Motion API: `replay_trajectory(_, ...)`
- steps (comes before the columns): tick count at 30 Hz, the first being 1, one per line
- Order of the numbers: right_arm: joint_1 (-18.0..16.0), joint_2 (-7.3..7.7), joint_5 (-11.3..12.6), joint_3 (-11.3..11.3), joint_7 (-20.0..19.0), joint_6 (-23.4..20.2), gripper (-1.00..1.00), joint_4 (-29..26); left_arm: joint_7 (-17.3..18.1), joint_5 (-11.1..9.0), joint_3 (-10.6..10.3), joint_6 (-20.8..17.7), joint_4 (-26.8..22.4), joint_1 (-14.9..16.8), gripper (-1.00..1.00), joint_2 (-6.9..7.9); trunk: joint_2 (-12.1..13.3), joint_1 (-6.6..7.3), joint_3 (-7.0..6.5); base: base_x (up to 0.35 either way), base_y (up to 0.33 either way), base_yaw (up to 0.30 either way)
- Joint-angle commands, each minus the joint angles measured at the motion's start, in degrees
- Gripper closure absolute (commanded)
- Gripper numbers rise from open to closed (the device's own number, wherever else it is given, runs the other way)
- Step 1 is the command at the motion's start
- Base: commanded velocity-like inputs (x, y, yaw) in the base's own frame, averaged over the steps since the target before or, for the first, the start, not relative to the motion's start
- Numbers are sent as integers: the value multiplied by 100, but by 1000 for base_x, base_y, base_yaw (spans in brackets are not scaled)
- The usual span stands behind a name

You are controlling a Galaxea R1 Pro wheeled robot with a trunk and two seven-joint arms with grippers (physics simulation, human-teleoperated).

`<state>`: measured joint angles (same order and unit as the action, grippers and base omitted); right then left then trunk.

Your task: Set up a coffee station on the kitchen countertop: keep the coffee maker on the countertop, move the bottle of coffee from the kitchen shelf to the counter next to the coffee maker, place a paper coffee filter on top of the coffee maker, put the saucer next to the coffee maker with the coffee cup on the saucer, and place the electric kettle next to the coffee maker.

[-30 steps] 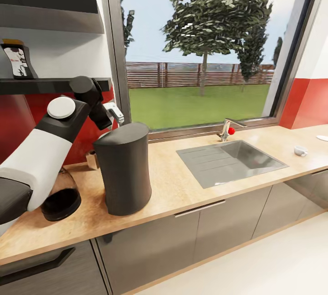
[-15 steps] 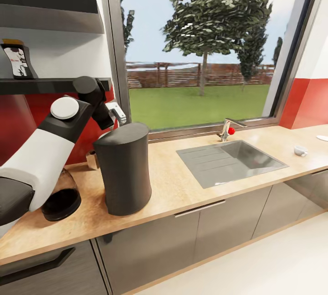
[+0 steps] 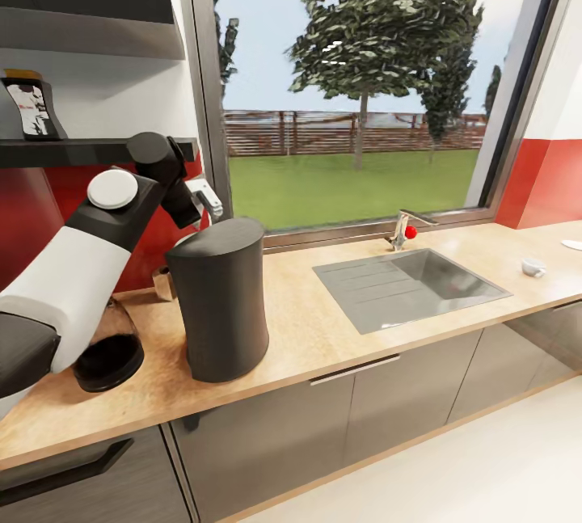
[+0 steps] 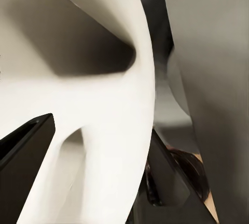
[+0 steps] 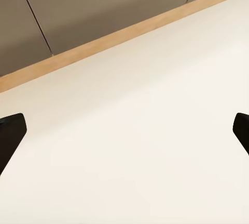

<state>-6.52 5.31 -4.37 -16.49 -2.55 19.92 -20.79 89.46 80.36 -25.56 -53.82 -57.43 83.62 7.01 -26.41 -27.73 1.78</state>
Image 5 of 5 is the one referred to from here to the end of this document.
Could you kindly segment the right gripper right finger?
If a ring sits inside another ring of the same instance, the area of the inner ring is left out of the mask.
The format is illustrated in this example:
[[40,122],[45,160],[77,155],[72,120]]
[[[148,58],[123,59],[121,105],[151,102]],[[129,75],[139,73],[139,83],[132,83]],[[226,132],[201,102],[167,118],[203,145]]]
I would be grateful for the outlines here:
[[237,113],[232,130],[249,155],[249,115]]

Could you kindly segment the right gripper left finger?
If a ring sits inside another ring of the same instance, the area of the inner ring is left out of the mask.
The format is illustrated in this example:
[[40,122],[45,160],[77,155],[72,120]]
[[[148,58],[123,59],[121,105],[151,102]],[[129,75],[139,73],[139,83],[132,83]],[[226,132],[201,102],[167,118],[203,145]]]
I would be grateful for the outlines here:
[[23,113],[0,118],[0,175],[27,132]]

